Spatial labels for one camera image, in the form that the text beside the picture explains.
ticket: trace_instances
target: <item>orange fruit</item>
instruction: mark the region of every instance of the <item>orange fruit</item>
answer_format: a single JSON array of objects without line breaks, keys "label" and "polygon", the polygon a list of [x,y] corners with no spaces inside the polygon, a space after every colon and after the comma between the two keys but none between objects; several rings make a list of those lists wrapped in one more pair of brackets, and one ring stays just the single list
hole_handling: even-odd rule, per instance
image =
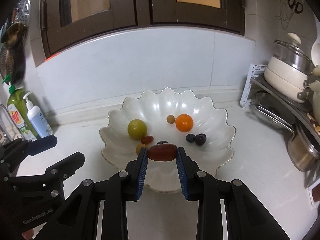
[{"label": "orange fruit", "polygon": [[189,132],[193,127],[192,117],[188,114],[181,114],[176,118],[176,128],[180,132]]}]

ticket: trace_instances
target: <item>green bottle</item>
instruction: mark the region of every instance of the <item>green bottle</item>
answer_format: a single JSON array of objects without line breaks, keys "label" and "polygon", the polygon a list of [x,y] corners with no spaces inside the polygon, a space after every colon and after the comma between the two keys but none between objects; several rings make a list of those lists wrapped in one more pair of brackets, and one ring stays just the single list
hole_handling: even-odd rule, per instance
[{"label": "green bottle", "polygon": [[[10,75],[6,76],[3,82],[10,79]],[[25,100],[23,100],[23,96],[26,94],[25,90],[22,88],[16,89],[16,87],[14,85],[11,85],[10,83],[9,85],[10,96],[7,102],[7,108],[12,120],[16,123],[17,127],[26,140],[35,141],[37,139],[40,139],[40,136],[33,128],[27,116],[28,109],[25,104]]]}]

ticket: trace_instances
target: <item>black scissors handle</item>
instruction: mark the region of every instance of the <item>black scissors handle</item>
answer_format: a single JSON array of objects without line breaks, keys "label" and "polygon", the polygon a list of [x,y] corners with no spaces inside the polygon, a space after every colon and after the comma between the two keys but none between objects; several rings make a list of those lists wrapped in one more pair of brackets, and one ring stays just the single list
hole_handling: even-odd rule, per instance
[{"label": "black scissors handle", "polygon": [[294,7],[294,12],[295,13],[299,14],[299,13],[303,12],[303,5],[301,3],[299,3],[299,2],[296,2],[296,0],[293,0],[292,3],[290,3],[290,0],[288,0],[288,4],[289,4],[289,7],[291,9],[293,9],[293,7]]}]

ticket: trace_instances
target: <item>metal shelf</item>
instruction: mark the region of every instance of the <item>metal shelf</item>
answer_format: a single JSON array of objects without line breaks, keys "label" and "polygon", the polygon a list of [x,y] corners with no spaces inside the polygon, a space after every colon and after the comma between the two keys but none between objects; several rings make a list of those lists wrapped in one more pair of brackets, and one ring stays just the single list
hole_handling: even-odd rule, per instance
[{"label": "metal shelf", "polygon": [[312,136],[316,139],[317,143],[320,144],[320,137],[316,133],[313,125],[309,121],[306,112],[312,111],[312,106],[309,101],[306,101],[303,104],[296,103],[290,99],[288,99],[283,94],[279,93],[273,87],[271,87],[267,81],[264,79],[263,74],[260,74],[256,78],[251,78],[252,83],[255,83],[263,90],[268,92],[270,95],[274,96],[280,103],[282,103],[286,108],[288,108],[295,116],[302,122],[303,125],[309,130]]}]

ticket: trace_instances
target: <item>blueberry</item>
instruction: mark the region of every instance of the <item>blueberry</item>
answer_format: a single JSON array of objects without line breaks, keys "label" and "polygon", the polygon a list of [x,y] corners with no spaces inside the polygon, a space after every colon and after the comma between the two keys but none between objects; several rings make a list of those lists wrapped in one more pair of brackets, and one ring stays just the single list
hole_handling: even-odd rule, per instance
[{"label": "blueberry", "polygon": [[167,141],[160,141],[160,142],[157,142],[157,144],[163,144],[163,143],[168,143]]},{"label": "blueberry", "polygon": [[194,141],[195,141],[195,138],[196,138],[196,136],[195,136],[194,134],[192,134],[192,133],[189,133],[189,134],[186,136],[186,140],[187,140],[188,142],[194,142]]},{"label": "blueberry", "polygon": [[196,135],[195,143],[198,146],[204,145],[205,141],[207,140],[207,137],[203,133],[199,133]]}]

